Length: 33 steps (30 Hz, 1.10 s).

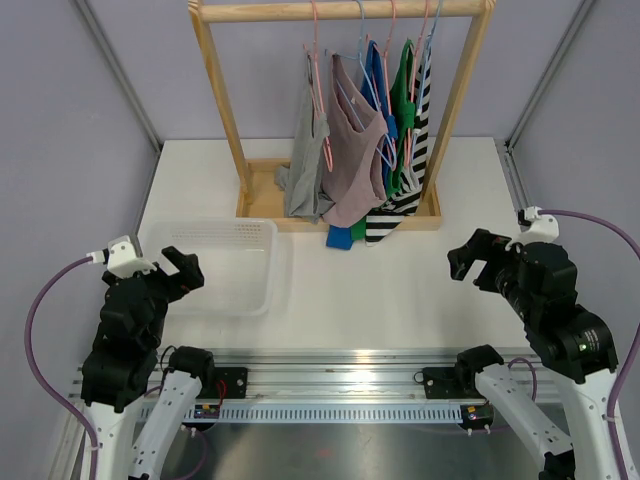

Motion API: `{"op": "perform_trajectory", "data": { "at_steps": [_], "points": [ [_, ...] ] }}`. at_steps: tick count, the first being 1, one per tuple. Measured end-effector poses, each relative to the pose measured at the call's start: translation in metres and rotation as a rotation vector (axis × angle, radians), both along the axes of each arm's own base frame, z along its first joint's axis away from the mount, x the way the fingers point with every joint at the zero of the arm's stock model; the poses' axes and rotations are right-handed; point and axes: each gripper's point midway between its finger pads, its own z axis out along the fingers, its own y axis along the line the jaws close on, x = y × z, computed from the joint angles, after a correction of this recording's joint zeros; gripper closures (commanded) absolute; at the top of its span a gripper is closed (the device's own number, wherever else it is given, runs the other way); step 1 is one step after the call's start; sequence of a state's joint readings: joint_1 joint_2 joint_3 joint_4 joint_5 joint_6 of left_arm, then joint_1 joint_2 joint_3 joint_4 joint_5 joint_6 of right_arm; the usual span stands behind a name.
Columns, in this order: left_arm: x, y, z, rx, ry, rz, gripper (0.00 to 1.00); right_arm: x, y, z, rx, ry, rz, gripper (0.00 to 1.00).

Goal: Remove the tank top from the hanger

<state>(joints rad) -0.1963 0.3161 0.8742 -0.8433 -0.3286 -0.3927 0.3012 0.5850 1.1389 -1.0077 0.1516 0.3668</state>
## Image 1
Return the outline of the black white striped tank top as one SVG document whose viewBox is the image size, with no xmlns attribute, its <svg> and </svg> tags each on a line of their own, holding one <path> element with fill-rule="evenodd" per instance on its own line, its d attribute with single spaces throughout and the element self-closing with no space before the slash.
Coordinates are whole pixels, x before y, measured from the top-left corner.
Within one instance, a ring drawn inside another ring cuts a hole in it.
<svg viewBox="0 0 640 480">
<path fill-rule="evenodd" d="M 420 72 L 421 56 L 418 58 L 416 73 Z M 405 156 L 407 129 L 411 125 L 411 128 L 414 128 L 416 117 L 416 105 L 413 106 L 409 100 L 409 76 L 412 63 L 413 51 L 411 44 L 407 43 L 403 50 L 400 70 L 392 87 L 392 108 L 397 117 L 402 120 L 402 128 L 400 129 L 403 146 L 403 152 L 400 155 L 401 161 L 404 161 Z M 415 80 L 415 94 L 418 90 L 418 81 Z M 406 169 L 404 167 L 392 174 L 391 183 L 394 187 L 394 192 L 389 199 L 382 207 L 373 210 L 367 215 L 365 241 L 368 246 L 373 246 L 382 241 L 402 223 L 404 218 L 416 214 L 421 200 L 427 167 L 428 134 L 420 137 L 414 156 L 411 157 L 409 168 Z"/>
</svg>

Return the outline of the pink hanger with green top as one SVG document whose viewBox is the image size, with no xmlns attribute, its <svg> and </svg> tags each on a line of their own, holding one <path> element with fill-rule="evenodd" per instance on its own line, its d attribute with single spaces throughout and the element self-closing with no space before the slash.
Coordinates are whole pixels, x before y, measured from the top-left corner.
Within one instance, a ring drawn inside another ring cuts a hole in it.
<svg viewBox="0 0 640 480">
<path fill-rule="evenodd" d="M 424 1 L 424 19 L 423 19 L 423 23 L 422 23 L 422 27 L 420 30 L 420 34 L 419 37 L 417 39 L 417 41 L 415 42 L 414 45 L 414 49 L 413 49 L 413 63 L 412 63 L 412 67 L 411 67 L 411 72 L 410 72 L 410 76 L 409 76 L 409 87 L 410 87 L 410 97 L 409 100 L 411 102 L 411 104 L 413 106 L 415 106 L 415 79 L 416 79 L 416 72 L 417 72 L 417 65 L 418 65 L 418 57 L 419 54 L 421 52 L 421 48 L 424 44 L 424 38 L 425 38 L 425 30 L 426 30 L 426 26 L 427 26 L 427 22 L 428 22 L 428 16 L 429 16 L 429 1 L 425 0 Z M 407 129 L 407 133 L 405 136 L 405 156 L 404 156 L 404 167 L 406 169 L 409 168 L 410 165 L 410 161 L 411 161 L 411 154 L 410 154 L 410 149 L 411 149 L 411 135 L 412 135 L 412 128 L 409 127 Z"/>
</svg>

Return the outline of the green tank top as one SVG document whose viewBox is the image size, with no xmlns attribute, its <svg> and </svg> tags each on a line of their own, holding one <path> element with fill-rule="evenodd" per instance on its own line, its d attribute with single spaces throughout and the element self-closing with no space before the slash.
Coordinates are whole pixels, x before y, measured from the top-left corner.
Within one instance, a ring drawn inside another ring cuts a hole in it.
<svg viewBox="0 0 640 480">
<path fill-rule="evenodd" d="M 420 202 L 422 163 L 409 158 L 409 131 L 414 127 L 416 106 L 410 100 L 409 80 L 413 65 L 413 44 L 406 41 L 401 53 L 399 70 L 392 86 L 385 81 L 383 58 L 375 41 L 369 42 L 361 93 L 370 105 L 379 104 L 387 122 L 389 138 L 395 142 L 397 164 L 395 169 L 381 160 L 380 179 L 387 194 L 386 202 L 369 212 L 351 227 L 354 241 L 363 240 L 374 246 L 390 235 L 407 216 L 417 212 Z"/>
</svg>

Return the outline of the light blue hanger with striped top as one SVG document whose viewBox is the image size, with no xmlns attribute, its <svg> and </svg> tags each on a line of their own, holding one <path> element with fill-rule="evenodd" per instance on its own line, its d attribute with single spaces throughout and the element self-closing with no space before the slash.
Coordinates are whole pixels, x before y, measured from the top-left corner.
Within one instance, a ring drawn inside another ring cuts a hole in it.
<svg viewBox="0 0 640 480">
<path fill-rule="evenodd" d="M 423 42 L 423 52 L 419 73 L 415 74 L 415 80 L 418 81 L 419 90 L 414 95 L 416 105 L 416 117 L 414 128 L 411 130 L 411 145 L 409 149 L 410 156 L 414 156 L 416 145 L 420 142 L 420 137 L 428 134 L 429 108 L 430 108 L 430 88 L 431 88 L 431 53 L 432 42 L 435 36 L 436 27 L 440 18 L 443 1 L 439 1 L 436 9 L 433 24 Z"/>
</svg>

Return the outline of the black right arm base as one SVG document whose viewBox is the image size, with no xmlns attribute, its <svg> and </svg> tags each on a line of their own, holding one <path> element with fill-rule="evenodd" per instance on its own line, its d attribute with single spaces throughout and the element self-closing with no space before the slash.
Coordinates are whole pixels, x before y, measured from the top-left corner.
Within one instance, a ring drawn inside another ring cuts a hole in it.
<svg viewBox="0 0 640 480">
<path fill-rule="evenodd" d="M 490 365 L 503 365 L 503 357 L 490 345 L 460 352 L 453 367 L 424 367 L 421 370 L 425 396 L 430 400 L 480 400 L 475 375 Z"/>
</svg>

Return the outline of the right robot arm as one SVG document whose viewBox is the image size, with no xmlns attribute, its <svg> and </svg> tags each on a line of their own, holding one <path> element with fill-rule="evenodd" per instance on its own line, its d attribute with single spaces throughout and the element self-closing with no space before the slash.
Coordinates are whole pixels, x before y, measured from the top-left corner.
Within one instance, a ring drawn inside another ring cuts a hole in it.
<svg viewBox="0 0 640 480">
<path fill-rule="evenodd" d="M 448 252 L 450 276 L 503 297 L 522 321 L 531 349 L 549 372 L 564 409 L 562 431 L 517 387 L 504 359 L 482 345 L 457 357 L 454 384 L 492 404 L 536 461 L 541 479 L 636 479 L 614 391 L 621 380 L 612 334 L 577 302 L 577 267 L 559 245 L 522 244 L 478 229 Z"/>
</svg>

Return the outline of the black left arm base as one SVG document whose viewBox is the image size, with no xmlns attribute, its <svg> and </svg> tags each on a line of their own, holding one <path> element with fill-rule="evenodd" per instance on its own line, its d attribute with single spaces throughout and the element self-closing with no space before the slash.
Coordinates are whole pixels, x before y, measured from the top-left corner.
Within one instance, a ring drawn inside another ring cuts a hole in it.
<svg viewBox="0 0 640 480">
<path fill-rule="evenodd" d="M 163 371 L 162 385 L 175 372 L 184 372 L 201 381 L 198 398 L 245 399 L 248 385 L 246 367 L 216 366 L 211 351 L 190 346 L 174 348 Z"/>
</svg>

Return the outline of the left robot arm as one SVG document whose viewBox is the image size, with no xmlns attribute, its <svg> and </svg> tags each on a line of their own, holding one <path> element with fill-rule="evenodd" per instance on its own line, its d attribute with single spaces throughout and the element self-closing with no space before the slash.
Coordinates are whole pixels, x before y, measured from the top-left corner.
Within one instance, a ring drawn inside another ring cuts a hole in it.
<svg viewBox="0 0 640 480">
<path fill-rule="evenodd" d="M 166 273 L 158 263 L 127 277 L 109 271 L 104 304 L 92 349 L 82 365 L 81 399 L 88 407 L 105 405 L 115 414 L 146 391 L 157 362 L 165 318 L 171 303 L 204 286 L 205 277 L 196 254 L 174 246 L 161 254 L 177 268 Z"/>
</svg>

